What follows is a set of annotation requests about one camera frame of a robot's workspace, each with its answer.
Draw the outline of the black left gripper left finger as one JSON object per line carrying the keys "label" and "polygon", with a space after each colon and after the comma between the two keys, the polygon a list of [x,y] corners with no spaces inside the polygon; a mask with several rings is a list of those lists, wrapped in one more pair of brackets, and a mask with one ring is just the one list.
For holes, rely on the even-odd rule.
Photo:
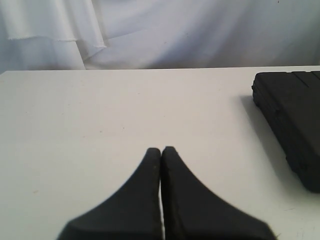
{"label": "black left gripper left finger", "polygon": [[131,177],[100,205],[69,221],[60,240],[159,240],[161,152],[148,148]]}

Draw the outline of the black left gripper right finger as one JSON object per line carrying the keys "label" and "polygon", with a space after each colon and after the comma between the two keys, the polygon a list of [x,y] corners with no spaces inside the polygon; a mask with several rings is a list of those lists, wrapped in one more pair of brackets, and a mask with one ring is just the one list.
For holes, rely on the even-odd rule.
{"label": "black left gripper right finger", "polygon": [[263,221],[211,192],[176,149],[161,156],[161,200],[167,240],[274,240]]}

